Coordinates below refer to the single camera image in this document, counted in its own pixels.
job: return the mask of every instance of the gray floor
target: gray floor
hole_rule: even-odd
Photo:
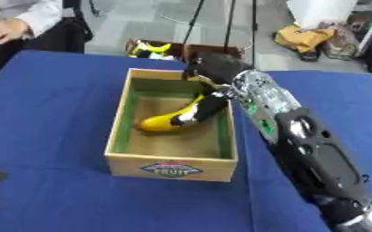
[[[101,17],[90,14],[84,0],[83,9],[95,31],[95,38],[87,44],[87,53],[124,54],[129,38],[143,38],[180,42],[199,0],[94,0],[103,11]],[[231,44],[245,48],[244,58],[250,62],[252,46],[251,0],[238,0]],[[224,34],[230,0],[206,0],[198,26],[190,43],[218,44]],[[256,37],[257,66],[262,70],[324,70],[363,73],[356,62],[331,60],[322,56],[317,63],[303,63],[296,55],[273,43],[271,33],[292,23],[285,0],[258,0],[259,31]]]

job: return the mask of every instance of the wooden box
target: wooden box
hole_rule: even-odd
[[[215,46],[215,45],[207,45],[207,44],[186,44],[184,46],[184,52],[183,52],[183,59],[186,63],[188,63],[193,54],[199,52],[199,53],[225,53],[224,47],[222,46]],[[241,59],[242,58],[242,51],[239,50],[237,47],[229,47],[227,49],[228,54]]]
[[[133,49],[137,46],[138,39],[130,39],[128,40],[127,44],[125,45],[125,51],[127,54],[130,54]],[[183,53],[184,53],[184,44],[182,43],[174,43],[174,42],[164,42],[164,41],[157,41],[157,40],[144,40],[141,39],[142,42],[148,43],[152,46],[164,46],[165,44],[171,44],[171,48],[166,52],[168,55],[173,55],[179,61],[183,61]]]
[[[238,162],[232,110],[171,132],[144,132],[133,124],[177,111],[201,90],[181,71],[131,69],[105,150],[111,173],[158,179],[230,181]]]
[[[130,54],[133,49],[137,46],[138,39],[130,39],[125,45],[125,51],[127,54]],[[183,44],[183,43],[174,43],[174,42],[164,42],[156,40],[144,40],[141,39],[144,43],[148,43],[152,46],[163,46],[165,44],[171,44],[171,49],[168,50],[168,55],[173,55],[179,61],[189,62],[194,53],[224,53],[224,47],[208,44]],[[227,53],[233,55],[236,58],[241,59],[242,51],[235,47],[231,46],[228,48]]]

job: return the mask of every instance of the white sleeve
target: white sleeve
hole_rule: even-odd
[[[51,29],[61,19],[63,14],[63,0],[39,0],[16,18],[25,21],[34,37]]]

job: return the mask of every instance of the blue tablecloth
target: blue tablecloth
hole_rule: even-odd
[[[238,110],[242,159],[231,183],[109,176],[103,149],[128,68],[183,67],[18,54],[0,72],[0,169],[10,175],[0,183],[0,232],[326,232]],[[372,177],[372,75],[272,75],[314,110]]]

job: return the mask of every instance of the tripod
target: tripod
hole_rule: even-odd
[[[183,40],[183,44],[186,44],[189,40],[189,37],[191,36],[191,31],[193,30],[197,19],[201,13],[201,9],[204,5],[206,0],[200,0],[199,4],[196,8],[196,11],[193,15],[193,18],[189,22],[189,30],[186,33],[186,37]],[[234,12],[235,12],[235,4],[236,0],[231,0],[231,6],[230,6],[230,13],[229,13],[229,21],[227,23],[227,31],[226,31],[226,38],[224,41],[224,53],[227,53],[229,50],[229,44],[230,44],[230,35],[231,35],[231,27],[234,20]],[[257,26],[257,0],[252,0],[252,63],[255,65],[255,33],[258,30]]]

